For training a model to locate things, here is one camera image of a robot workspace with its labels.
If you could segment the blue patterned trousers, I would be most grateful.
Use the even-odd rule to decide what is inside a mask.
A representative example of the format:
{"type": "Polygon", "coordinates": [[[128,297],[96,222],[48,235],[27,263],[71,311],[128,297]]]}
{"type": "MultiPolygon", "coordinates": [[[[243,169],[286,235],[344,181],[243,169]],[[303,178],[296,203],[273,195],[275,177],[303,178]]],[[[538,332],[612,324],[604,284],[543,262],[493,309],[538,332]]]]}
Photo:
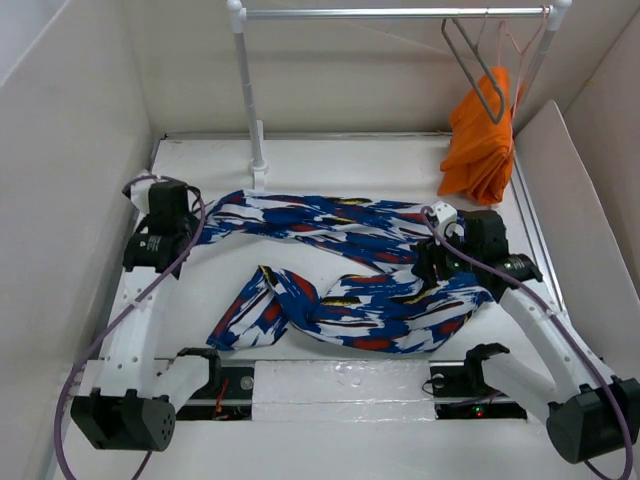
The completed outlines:
{"type": "Polygon", "coordinates": [[[199,242],[233,233],[298,241],[374,272],[343,275],[320,295],[293,271],[258,266],[207,339],[221,351],[271,346],[295,328],[359,350],[428,353],[493,300],[470,273],[434,285],[413,273],[414,248],[431,237],[416,203],[239,190],[208,209],[199,242]]]}

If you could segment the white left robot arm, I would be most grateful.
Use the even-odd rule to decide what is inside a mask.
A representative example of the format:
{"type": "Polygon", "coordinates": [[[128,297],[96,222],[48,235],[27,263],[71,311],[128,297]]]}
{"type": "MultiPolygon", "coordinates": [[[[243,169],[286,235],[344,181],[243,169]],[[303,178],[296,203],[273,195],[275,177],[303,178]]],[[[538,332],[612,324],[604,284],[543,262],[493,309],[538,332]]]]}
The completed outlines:
{"type": "Polygon", "coordinates": [[[184,348],[164,371],[154,355],[181,269],[203,224],[190,205],[196,188],[160,180],[143,194],[144,216],[123,256],[115,318],[106,357],[89,394],[77,396],[71,417],[98,450],[161,452],[174,435],[179,410],[195,394],[222,387],[221,360],[211,348],[184,348]]]}

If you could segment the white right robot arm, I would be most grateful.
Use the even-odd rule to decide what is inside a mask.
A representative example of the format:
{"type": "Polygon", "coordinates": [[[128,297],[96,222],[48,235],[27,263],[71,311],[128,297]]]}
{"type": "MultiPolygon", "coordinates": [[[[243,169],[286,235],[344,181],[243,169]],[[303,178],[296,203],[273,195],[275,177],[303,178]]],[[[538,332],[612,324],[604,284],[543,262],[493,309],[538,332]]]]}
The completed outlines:
{"type": "Polygon", "coordinates": [[[437,202],[421,211],[431,239],[415,246],[414,273],[430,286],[472,275],[516,322],[550,373],[545,378],[500,343],[468,350],[458,379],[473,393],[503,394],[544,424],[556,452],[568,463],[621,450],[622,478],[633,469],[639,436],[639,383],[622,379],[544,299],[537,265],[510,252],[506,227],[493,210],[459,212],[437,202]]]}

